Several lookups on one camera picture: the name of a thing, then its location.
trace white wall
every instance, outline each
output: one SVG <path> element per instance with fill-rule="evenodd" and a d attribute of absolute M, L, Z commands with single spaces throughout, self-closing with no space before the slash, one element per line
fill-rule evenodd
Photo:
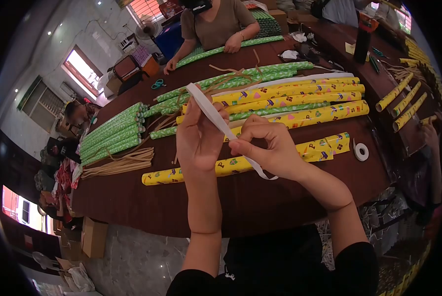
<path fill-rule="evenodd" d="M 85 53 L 103 73 L 114 66 L 123 52 L 119 43 L 135 32 L 136 22 L 129 11 L 120 9 L 114 0 L 64 0 L 49 23 L 50 36 L 44 35 L 39 41 L 29 67 L 17 82 L 18 93 L 10 92 L 16 100 L 9 108 L 1 125 L 1 130 L 24 151 L 40 160 L 39 152 L 50 136 L 22 111 L 17 105 L 37 75 L 62 100 L 70 97 L 60 88 L 65 82 L 79 95 L 88 94 L 61 68 L 61 64 L 75 45 Z M 151 40 L 140 40 L 153 53 L 159 51 Z"/>

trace hand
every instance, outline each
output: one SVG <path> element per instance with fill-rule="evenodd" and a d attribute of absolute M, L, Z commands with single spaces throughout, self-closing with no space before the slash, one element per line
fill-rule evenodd
<path fill-rule="evenodd" d="M 224 52 L 233 54 L 239 51 L 241 48 L 241 42 L 244 40 L 241 33 L 236 32 L 231 37 L 229 37 L 228 41 L 224 45 Z"/>
<path fill-rule="evenodd" d="M 223 105 L 216 102 L 213 106 L 228 123 L 229 114 Z M 191 97 L 183 122 L 177 128 L 177 155 L 183 175 L 214 172 L 214 164 L 218 160 L 223 139 L 224 133 L 204 115 Z"/>
<path fill-rule="evenodd" d="M 253 138 L 264 138 L 268 148 L 250 143 Z M 251 115 L 242 126 L 238 140 L 229 142 L 231 154 L 242 154 L 260 164 L 262 169 L 279 177 L 297 180 L 305 162 L 295 149 L 294 141 L 283 123 L 269 122 L 266 118 Z"/>
<path fill-rule="evenodd" d="M 166 63 L 163 72 L 165 75 L 168 75 L 168 71 L 175 71 L 177 68 L 178 58 L 174 56 L 168 63 Z"/>
<path fill-rule="evenodd" d="M 428 123 L 422 126 L 423 136 L 425 143 L 431 148 L 432 153 L 439 154 L 440 152 L 440 140 L 438 139 L 437 131 L 433 127 L 431 119 Z"/>

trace brown t-shirt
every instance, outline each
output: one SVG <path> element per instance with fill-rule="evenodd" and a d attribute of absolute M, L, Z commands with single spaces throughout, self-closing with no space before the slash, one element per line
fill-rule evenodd
<path fill-rule="evenodd" d="M 195 21 L 193 19 L 188 9 L 182 13 L 182 37 L 192 40 L 198 35 L 204 50 L 224 46 L 229 37 L 241 31 L 240 24 L 247 27 L 256 22 L 240 0 L 221 0 L 218 14 L 212 22 L 205 21 L 201 16 L 196 16 Z"/>

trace black bag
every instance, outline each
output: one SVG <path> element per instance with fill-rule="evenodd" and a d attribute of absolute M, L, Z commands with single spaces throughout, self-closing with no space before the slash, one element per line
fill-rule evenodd
<path fill-rule="evenodd" d="M 328 4 L 330 0 L 315 0 L 312 2 L 310 6 L 310 12 L 317 19 L 323 18 L 323 8 L 325 8 L 326 4 Z"/>

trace white tape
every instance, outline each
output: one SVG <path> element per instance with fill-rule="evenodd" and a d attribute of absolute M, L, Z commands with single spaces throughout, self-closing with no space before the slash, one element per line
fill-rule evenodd
<path fill-rule="evenodd" d="M 206 117 L 213 122 L 213 124 L 222 131 L 230 140 L 236 140 L 237 137 L 231 132 L 228 125 L 224 122 L 224 119 L 221 117 L 221 115 L 218 113 L 216 108 L 213 106 L 213 104 L 206 98 L 203 92 L 196 87 L 193 83 L 190 83 L 186 86 L 186 90 L 190 93 L 190 95 L 193 96 L 196 103 L 198 103 L 198 106 L 200 106 L 200 109 L 203 111 L 203 113 L 206 115 Z M 260 177 L 266 179 L 266 180 L 276 180 L 278 179 L 278 176 L 274 176 L 272 178 L 268 178 L 264 172 L 262 171 L 262 168 L 258 163 L 256 163 L 254 160 L 250 159 L 249 157 L 245 157 L 246 160 L 252 165 L 252 167 L 256 170 L 257 174 L 259 174 Z"/>
<path fill-rule="evenodd" d="M 361 162 L 364 162 L 369 158 L 369 150 L 367 149 L 367 146 L 362 143 L 358 143 L 356 145 L 354 139 L 353 139 L 353 150 L 354 150 L 354 155 Z"/>

